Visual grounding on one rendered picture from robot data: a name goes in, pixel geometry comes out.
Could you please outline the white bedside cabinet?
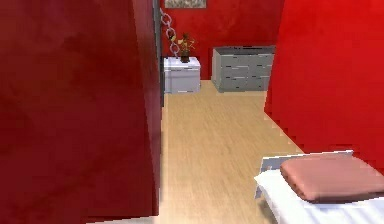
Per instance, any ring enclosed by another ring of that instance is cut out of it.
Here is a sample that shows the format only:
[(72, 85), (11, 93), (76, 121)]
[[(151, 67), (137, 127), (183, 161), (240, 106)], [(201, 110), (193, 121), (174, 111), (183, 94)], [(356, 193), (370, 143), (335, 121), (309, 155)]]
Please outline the white bedside cabinet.
[(164, 58), (165, 93), (198, 92), (201, 65), (196, 57), (183, 63), (180, 57)]

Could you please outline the potted house plant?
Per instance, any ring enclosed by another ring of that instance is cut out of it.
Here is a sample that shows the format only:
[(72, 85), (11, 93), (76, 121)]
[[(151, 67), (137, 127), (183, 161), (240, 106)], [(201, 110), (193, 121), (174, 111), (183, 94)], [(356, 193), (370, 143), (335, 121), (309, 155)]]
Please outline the potted house plant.
[(182, 38), (178, 40), (180, 48), (180, 61), (182, 63), (188, 63), (190, 61), (190, 52), (194, 49), (195, 40), (192, 39), (188, 33), (183, 33)]

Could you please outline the grey chest of drawers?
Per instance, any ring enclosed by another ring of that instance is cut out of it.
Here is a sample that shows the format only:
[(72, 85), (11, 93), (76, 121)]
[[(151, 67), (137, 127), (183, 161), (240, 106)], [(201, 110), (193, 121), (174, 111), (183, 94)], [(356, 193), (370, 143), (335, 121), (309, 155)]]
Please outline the grey chest of drawers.
[(219, 92), (266, 91), (274, 55), (274, 45), (214, 48), (211, 81)]

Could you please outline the white bed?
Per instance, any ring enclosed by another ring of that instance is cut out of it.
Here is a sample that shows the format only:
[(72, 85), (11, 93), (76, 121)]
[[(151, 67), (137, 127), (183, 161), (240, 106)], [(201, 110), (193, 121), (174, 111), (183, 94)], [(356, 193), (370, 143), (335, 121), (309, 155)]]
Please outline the white bed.
[(305, 154), (263, 157), (254, 177), (254, 198), (263, 197), (278, 224), (384, 224), (384, 197), (346, 204), (311, 204), (300, 199), (279, 171), (280, 165)]

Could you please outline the pink pillow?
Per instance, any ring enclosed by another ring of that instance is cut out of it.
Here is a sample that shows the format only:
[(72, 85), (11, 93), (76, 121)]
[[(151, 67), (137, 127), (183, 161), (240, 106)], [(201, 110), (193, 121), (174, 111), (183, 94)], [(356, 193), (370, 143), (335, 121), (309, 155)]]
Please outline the pink pillow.
[(359, 158), (309, 155), (280, 165), (298, 197), (313, 204), (341, 204), (384, 196), (384, 176)]

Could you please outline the framed wall picture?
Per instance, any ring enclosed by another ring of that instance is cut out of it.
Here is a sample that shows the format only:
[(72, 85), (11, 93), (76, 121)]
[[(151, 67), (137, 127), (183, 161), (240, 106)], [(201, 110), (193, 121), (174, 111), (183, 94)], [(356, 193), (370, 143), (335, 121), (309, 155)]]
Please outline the framed wall picture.
[(164, 0), (166, 8), (206, 8), (207, 0)]

